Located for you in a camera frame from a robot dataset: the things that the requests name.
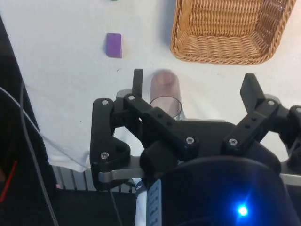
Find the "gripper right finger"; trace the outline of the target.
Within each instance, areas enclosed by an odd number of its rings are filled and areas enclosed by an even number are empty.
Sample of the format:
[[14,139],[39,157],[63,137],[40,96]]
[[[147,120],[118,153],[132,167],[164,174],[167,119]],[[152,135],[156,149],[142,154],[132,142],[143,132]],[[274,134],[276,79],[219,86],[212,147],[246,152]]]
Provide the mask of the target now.
[[253,73],[245,74],[240,95],[247,115],[224,138],[224,153],[242,156],[254,142],[262,141],[268,132],[279,134],[288,148],[301,138],[299,105],[287,109],[279,101],[267,98]]

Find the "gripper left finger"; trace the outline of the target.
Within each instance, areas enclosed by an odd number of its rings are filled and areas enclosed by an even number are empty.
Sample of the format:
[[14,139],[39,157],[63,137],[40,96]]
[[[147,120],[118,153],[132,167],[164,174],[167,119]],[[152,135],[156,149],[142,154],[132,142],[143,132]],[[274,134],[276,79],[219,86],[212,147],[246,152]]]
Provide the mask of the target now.
[[[183,124],[142,99],[143,70],[135,69],[131,91],[115,100],[93,102],[90,165],[96,190],[109,190],[131,178],[152,180],[198,155],[199,139]],[[140,156],[114,136],[124,127],[143,145]]]

